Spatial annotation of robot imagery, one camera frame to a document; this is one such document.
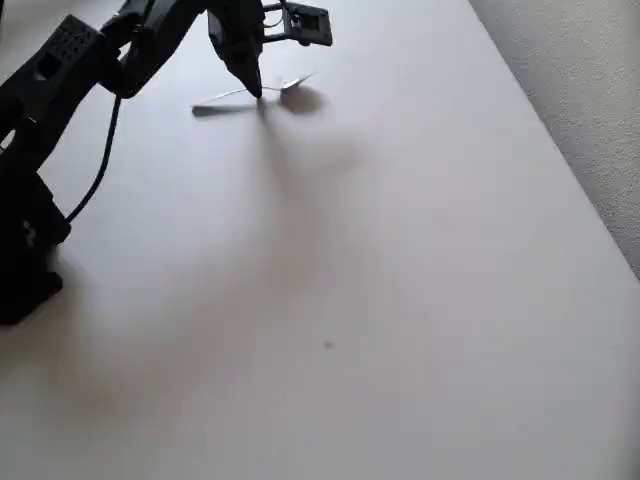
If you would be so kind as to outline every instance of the black cable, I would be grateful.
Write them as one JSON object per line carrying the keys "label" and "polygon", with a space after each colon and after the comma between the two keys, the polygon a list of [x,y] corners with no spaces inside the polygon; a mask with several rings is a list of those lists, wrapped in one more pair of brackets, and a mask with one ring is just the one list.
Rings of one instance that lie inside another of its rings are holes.
{"label": "black cable", "polygon": [[[142,12],[142,15],[140,17],[140,24],[138,28],[139,32],[144,30],[144,24],[147,21],[147,18],[149,17],[149,14],[151,13],[151,9],[153,8],[154,4],[155,4],[155,0],[147,0],[147,3],[144,7],[144,11]],[[135,51],[136,47],[137,47],[137,39],[134,39],[131,41],[131,46],[129,47],[130,55],[127,55],[126,60],[124,61],[124,66],[123,66],[124,69],[128,67],[128,62],[130,62],[131,59],[134,58],[134,55],[132,55],[132,52]],[[89,191],[86,193],[86,195],[84,196],[82,201],[78,204],[78,206],[73,210],[73,212],[71,212],[67,217],[68,223],[73,222],[76,219],[76,217],[80,215],[82,210],[84,210],[84,207],[86,207],[87,204],[91,201],[93,196],[98,191],[100,184],[102,183],[104,174],[107,172],[107,167],[109,166],[109,157],[111,157],[111,148],[113,147],[113,138],[116,135],[116,126],[118,125],[118,115],[120,114],[121,103],[122,103],[122,97],[116,95],[116,98],[113,102],[113,110],[111,111],[111,122],[109,123],[109,131],[107,133],[107,140],[104,146],[104,154],[102,155],[102,163],[100,164],[100,169],[98,170],[98,174],[96,175],[96,178],[93,181],[91,188],[89,188]]]}
{"label": "black cable", "polygon": [[120,114],[120,104],[122,103],[122,97],[116,96],[115,101],[113,102],[113,110],[111,111],[111,123],[109,124],[109,132],[107,133],[107,140],[104,146],[104,154],[102,156],[102,163],[100,164],[100,169],[98,170],[98,174],[96,175],[91,188],[86,193],[82,201],[78,204],[78,206],[69,214],[67,217],[67,222],[73,222],[78,215],[84,210],[84,207],[91,201],[95,193],[98,191],[100,184],[102,183],[102,179],[104,178],[104,174],[107,172],[107,167],[109,166],[109,157],[111,157],[111,148],[113,147],[113,139],[116,134],[116,126],[118,125],[118,115]]}

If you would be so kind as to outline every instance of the white table surface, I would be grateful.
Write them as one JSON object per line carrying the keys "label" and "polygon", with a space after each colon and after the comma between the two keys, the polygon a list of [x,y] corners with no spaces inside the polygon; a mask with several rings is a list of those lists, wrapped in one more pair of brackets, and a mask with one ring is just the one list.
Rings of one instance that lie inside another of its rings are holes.
{"label": "white table surface", "polygon": [[[2,78],[118,6],[66,3],[9,0]],[[313,111],[194,119],[237,86],[204,18],[124,106],[66,290],[0,337],[3,480],[627,478],[640,289],[471,7],[323,4],[334,48],[262,60]],[[43,169],[67,210],[110,108]]]}

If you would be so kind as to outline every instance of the textured wall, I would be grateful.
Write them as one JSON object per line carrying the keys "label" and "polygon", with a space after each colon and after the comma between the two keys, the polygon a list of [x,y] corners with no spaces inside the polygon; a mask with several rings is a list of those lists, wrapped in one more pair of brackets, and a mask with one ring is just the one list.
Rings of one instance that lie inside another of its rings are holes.
{"label": "textured wall", "polygon": [[470,2],[640,275],[640,5]]}

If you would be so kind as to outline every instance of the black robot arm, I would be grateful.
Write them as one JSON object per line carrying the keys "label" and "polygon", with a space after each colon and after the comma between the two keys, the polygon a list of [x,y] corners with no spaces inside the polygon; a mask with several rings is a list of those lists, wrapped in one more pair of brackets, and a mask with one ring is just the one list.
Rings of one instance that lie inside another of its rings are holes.
{"label": "black robot arm", "polygon": [[[283,10],[284,33],[269,37],[265,12],[274,9]],[[0,86],[0,324],[18,323],[62,288],[48,258],[69,235],[70,219],[38,169],[78,105],[98,84],[118,101],[136,95],[204,12],[216,53],[258,98],[264,43],[333,41],[326,10],[285,0],[267,7],[260,0],[126,0],[100,30],[68,16]]]}

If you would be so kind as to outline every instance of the wire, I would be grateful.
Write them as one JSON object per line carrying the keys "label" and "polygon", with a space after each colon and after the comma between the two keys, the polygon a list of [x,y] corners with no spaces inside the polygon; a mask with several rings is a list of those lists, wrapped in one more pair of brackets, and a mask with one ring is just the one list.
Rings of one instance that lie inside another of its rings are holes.
{"label": "wire", "polygon": [[111,157],[111,148],[113,147],[113,139],[116,134],[116,126],[118,125],[118,115],[120,114],[120,104],[122,103],[122,97],[116,96],[115,101],[113,102],[113,110],[111,111],[111,122],[109,124],[109,132],[107,133],[107,140],[104,146],[104,154],[102,156],[102,163],[100,164],[100,169],[96,175],[93,184],[89,188],[89,191],[85,194],[84,198],[80,201],[78,206],[69,214],[67,217],[67,222],[73,222],[78,215],[84,210],[84,207],[91,201],[93,196],[98,191],[100,184],[104,178],[104,174],[107,172],[107,167],[109,166],[109,157]]}
{"label": "wire", "polygon": [[283,20],[284,20],[284,13],[282,15],[280,15],[280,20],[278,20],[276,23],[273,23],[271,25],[265,25],[264,28],[275,28],[278,25],[280,25]]}

